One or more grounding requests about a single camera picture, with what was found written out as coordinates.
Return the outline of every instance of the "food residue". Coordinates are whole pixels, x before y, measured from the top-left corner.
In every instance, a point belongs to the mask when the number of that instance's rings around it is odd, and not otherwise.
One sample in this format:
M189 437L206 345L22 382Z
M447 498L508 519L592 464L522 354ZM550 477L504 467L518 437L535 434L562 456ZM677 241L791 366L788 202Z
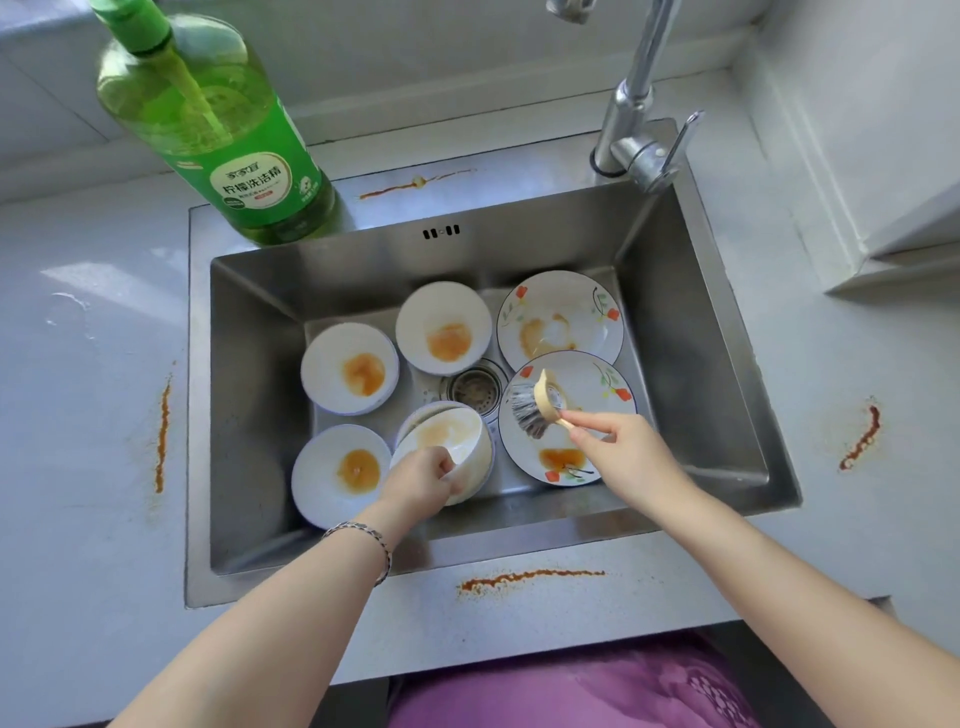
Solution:
M476 427L462 420L441 415L435 416L431 420L427 420L417 430L418 448L433 448L437 445L453 447L476 434Z
M367 200L370 197L379 197L380 195L385 195L388 192L396 192L399 189L421 189L426 187L430 182L437 182L438 180L445 180L447 177L453 177L454 175L463 175L466 172L475 172L474 169L458 169L456 172L447 172L445 175L435 175L434 177L428 177L424 179L420 175L416 175L412 180L406 184L395 184L392 187L387 187L386 189L378 189L374 192L365 192L360 195L358 199Z
M345 361L342 375L350 392L369 397L383 385L387 372L379 357L365 352Z
M530 319L520 327L520 347L527 358L535 359L541 354L576 349L577 343L570 338L570 322L562 313L551 317L554 323L543 319Z
M867 428L867 431L863 433L863 436L856 441L856 444L850 449L846 457L840 461L840 470L842 471L848 471L853 467L853 463L874 443L876 434L880 432L880 408L875 404L871 404L868 409L870 410L870 426Z
M563 471L567 468L582 470L587 456L576 448L553 448L540 451L540 462L548 471Z
M426 346L441 361L456 361L470 349L473 334L465 324L447 324L427 334Z
M347 490L359 496L369 493L380 482L380 464L368 450L351 450L340 461L337 476Z
M481 594L484 587L496 589L500 584L515 583L524 579L532 579L536 576L606 576L605 571L588 570L560 570L560 569L537 569L534 571L524 571L523 573L501 573L489 579L470 579L461 584L458 589L465 594Z
M156 435L156 467L154 468L154 493L163 493L163 464L167 460L167 429L170 427L170 384L173 375L167 377L167 386L160 395L160 432Z

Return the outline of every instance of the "green plastic bottle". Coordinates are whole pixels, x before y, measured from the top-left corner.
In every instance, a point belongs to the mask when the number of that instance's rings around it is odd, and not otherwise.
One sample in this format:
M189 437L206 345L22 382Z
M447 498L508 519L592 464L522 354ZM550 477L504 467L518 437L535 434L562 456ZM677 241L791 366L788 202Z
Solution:
M97 95L260 245L299 240L336 199L250 45L227 23L153 0L90 0L113 33Z

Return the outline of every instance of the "sink basin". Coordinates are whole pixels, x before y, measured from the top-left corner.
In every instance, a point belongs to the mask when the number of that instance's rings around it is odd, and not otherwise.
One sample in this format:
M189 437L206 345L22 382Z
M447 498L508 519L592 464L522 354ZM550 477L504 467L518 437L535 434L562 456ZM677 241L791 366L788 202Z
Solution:
M669 144L671 122L655 122ZM520 281L544 270L593 277L626 324L615 362L640 413L703 489L741 513L800 495L736 302L688 170L656 197L596 176L595 133L335 183L324 236L256 249L209 206L190 219L189 507L186 603L235 600L312 546L321 532L290 494L298 452L341 423L392 444L432 400L463 401L493 427L490 481L397 549L394 573L616 538L656 527L602 483L556 488L518 468L499 442L496 407L512 375L494 336L453 377L401 364L380 409L341 418L300 387L300 358L343 321L394 335L419 286L457 280L495 316Z

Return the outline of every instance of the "hand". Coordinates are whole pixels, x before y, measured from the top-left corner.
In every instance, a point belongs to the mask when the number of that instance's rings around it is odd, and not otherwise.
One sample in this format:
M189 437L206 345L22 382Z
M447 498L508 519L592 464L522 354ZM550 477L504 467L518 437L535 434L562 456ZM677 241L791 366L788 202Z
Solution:
M564 410L561 417L577 425L570 439L600 471L607 486L655 521L677 495L696 488L663 438L642 416ZM584 427L609 432L612 437L598 440Z
M453 488L442 478L451 470L446 448L414 450L390 469L380 497L357 520L378 530L393 550L411 528L444 507Z
M411 519L411 525L435 516L452 495L444 475L453 470L446 448L414 450L394 465L383 484L380 500L395 503Z

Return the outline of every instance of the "bracelet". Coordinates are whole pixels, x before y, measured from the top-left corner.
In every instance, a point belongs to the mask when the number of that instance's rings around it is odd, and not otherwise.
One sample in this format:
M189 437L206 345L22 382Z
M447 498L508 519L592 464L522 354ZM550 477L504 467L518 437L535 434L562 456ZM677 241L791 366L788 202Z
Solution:
M369 533L371 536L373 536L376 539L376 541L381 546L383 546L383 553L387 557L387 568L383 570L383 573L380 574L380 578L378 578L376 580L376 583L374 584L375 587L380 586L383 583L384 579L387 578L387 574L390 573L390 567L394 564L394 555L387 548L387 542L383 540L383 536L380 535L379 531L377 531L374 528L370 528L365 523L358 523L356 521L344 521L342 523L337 523L335 526L333 526L333 528L330 528L329 530L327 530L326 533L324 533L323 536L320 537L320 540L322 541L331 533L335 531L341 531L344 528L356 528L358 530L363 531L364 533Z

